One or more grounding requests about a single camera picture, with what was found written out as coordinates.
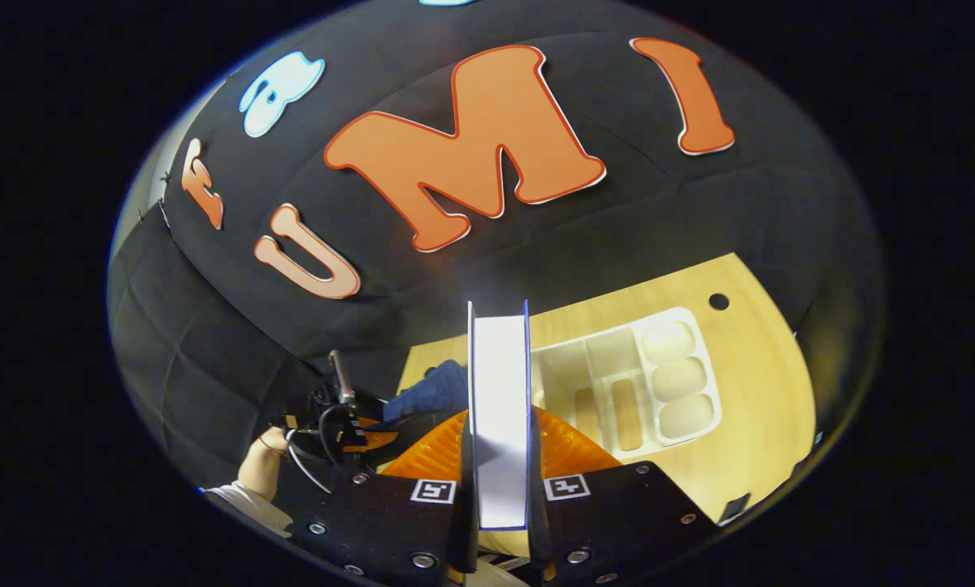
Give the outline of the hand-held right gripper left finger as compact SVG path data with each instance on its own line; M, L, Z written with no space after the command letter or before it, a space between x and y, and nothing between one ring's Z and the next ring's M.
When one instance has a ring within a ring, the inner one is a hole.
M465 412L388 425L373 472L305 458L291 445L290 546L339 585L459 586L469 576L469 499L461 479Z

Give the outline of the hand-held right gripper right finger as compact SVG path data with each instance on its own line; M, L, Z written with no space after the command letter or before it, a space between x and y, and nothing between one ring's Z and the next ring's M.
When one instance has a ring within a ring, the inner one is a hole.
M644 585L721 538L655 463L623 465L542 408L530 425L533 584Z

